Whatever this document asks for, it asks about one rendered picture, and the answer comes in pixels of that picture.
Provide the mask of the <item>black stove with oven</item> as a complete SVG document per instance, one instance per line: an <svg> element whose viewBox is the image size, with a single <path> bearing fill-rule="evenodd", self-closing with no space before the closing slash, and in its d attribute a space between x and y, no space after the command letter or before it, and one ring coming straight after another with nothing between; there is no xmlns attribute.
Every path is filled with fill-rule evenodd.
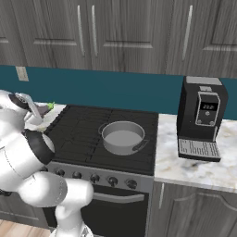
<svg viewBox="0 0 237 237"><path fill-rule="evenodd" d="M141 151L130 156L116 156L104 148L99 127L119 120L132 121L143 127L149 143ZM55 145L56 156L44 169L56 174L56 170L62 168L65 171L63 178L72 178L72 173L79 171L81 179L93 186L112 187L107 180L115 177L118 179L115 188L148 193L147 237L155 174L157 123L158 114L154 112L67 105L45 131ZM92 174L97 174L100 181L92 183ZM137 182L135 190L127 186L128 179Z"/></svg>

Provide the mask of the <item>grey wood wall cupboard door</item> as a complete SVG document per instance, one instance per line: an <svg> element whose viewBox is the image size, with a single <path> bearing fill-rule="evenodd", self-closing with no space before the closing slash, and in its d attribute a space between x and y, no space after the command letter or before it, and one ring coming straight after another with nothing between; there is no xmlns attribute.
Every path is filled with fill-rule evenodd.
<svg viewBox="0 0 237 237"><path fill-rule="evenodd" d="M193 17L182 61L190 5ZM174 0L166 72L237 79L237 0Z"/></svg>
<svg viewBox="0 0 237 237"><path fill-rule="evenodd" d="M0 65L27 65L12 0L0 0Z"/></svg>
<svg viewBox="0 0 237 237"><path fill-rule="evenodd" d="M90 69L85 0L12 0L28 67ZM77 6L85 56L81 54Z"/></svg>
<svg viewBox="0 0 237 237"><path fill-rule="evenodd" d="M93 69L163 74L172 4L173 0L86 0Z"/></svg>

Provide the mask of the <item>purple eggplant with green stem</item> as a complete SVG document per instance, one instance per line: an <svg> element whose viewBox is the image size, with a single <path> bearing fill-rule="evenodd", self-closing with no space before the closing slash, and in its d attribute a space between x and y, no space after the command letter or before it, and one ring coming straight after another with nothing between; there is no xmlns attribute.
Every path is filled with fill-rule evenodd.
<svg viewBox="0 0 237 237"><path fill-rule="evenodd" d="M55 106L55 103L47 103L46 105L43 105L43 106L37 106L37 108L40 115L43 117L49 111L51 111L54 108L54 106Z"/></svg>

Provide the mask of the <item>grey metal pot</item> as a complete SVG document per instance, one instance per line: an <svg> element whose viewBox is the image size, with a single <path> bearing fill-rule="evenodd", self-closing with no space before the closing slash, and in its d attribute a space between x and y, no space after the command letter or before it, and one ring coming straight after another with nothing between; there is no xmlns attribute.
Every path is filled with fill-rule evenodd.
<svg viewBox="0 0 237 237"><path fill-rule="evenodd" d="M118 156L130 156L141 151L149 141L142 126L131 121L115 121L102 124L98 133L105 149Z"/></svg>

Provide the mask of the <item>beige wall outlet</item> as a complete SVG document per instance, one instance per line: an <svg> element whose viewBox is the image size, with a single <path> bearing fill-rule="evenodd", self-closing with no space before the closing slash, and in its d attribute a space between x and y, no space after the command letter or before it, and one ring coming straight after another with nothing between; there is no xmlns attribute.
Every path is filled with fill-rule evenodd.
<svg viewBox="0 0 237 237"><path fill-rule="evenodd" d="M28 81L28 74L25 67L16 67L16 71L20 81Z"/></svg>

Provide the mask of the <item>grey wood base cupboard door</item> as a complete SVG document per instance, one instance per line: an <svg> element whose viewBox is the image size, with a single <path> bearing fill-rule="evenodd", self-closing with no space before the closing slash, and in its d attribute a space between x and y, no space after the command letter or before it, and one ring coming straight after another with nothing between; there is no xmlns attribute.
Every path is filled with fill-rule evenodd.
<svg viewBox="0 0 237 237"><path fill-rule="evenodd" d="M148 237L237 237L237 193L155 181Z"/></svg>
<svg viewBox="0 0 237 237"><path fill-rule="evenodd" d="M0 219L48 228L43 210L24 203L17 193L0 192Z"/></svg>

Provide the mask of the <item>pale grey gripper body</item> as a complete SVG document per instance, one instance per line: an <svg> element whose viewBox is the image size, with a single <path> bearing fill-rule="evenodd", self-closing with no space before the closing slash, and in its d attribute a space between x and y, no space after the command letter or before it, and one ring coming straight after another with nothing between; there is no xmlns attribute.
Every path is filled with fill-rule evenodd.
<svg viewBox="0 0 237 237"><path fill-rule="evenodd" d="M29 108L31 109L31 112L34 115L34 117L38 120L43 120L40 113L39 113L38 108L36 107L36 105L32 101L31 97L28 94L21 94L21 97L24 98L25 101L28 103Z"/></svg>

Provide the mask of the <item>black oven door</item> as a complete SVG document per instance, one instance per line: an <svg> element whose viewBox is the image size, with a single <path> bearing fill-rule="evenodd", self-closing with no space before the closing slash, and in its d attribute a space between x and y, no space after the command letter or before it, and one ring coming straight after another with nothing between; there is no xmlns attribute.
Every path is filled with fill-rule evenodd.
<svg viewBox="0 0 237 237"><path fill-rule="evenodd" d="M145 194L142 202L113 204L92 200L81 209L82 219L95 236L100 237L145 237L148 209L148 193L105 187L94 184L95 193L113 195Z"/></svg>

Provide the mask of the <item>black coffee machine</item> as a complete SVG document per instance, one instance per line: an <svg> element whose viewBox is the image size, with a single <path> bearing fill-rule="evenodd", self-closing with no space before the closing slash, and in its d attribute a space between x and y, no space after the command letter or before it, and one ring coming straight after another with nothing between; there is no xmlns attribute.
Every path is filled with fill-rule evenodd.
<svg viewBox="0 0 237 237"><path fill-rule="evenodd" d="M228 92L219 78L185 76L177 116L178 156L219 162L216 143Z"/></svg>

